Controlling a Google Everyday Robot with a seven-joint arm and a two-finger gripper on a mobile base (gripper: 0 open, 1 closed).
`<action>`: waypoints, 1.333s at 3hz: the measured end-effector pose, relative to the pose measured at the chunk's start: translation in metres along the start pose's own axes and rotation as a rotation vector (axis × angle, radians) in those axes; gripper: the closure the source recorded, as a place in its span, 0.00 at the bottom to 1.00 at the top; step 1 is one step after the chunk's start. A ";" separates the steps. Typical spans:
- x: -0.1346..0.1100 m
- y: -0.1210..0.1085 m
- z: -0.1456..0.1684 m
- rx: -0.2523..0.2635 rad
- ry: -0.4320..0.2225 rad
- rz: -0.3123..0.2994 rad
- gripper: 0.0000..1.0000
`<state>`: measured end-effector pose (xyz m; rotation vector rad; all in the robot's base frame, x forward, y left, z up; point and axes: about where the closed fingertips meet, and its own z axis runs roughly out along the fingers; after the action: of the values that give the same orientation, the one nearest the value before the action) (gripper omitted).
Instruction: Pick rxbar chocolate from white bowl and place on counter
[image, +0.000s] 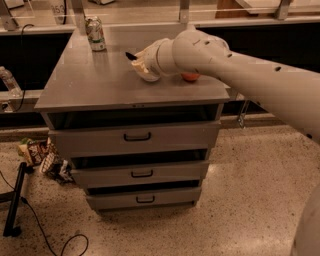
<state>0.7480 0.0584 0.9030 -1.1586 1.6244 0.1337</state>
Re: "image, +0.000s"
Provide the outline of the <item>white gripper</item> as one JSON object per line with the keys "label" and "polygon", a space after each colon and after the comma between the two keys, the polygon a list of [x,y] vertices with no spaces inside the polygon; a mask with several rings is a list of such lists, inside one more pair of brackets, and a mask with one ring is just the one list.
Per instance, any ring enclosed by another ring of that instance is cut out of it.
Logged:
{"label": "white gripper", "polygon": [[137,72],[147,74],[153,72],[160,77],[171,73],[171,40],[160,39],[136,54],[137,60],[132,66]]}

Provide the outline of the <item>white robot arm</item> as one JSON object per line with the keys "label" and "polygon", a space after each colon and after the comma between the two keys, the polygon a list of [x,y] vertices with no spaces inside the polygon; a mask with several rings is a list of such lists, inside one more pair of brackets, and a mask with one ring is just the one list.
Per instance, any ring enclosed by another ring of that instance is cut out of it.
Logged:
{"label": "white robot arm", "polygon": [[238,54],[221,38],[185,30],[130,54],[146,81],[193,73],[216,78],[320,145],[320,75]]}

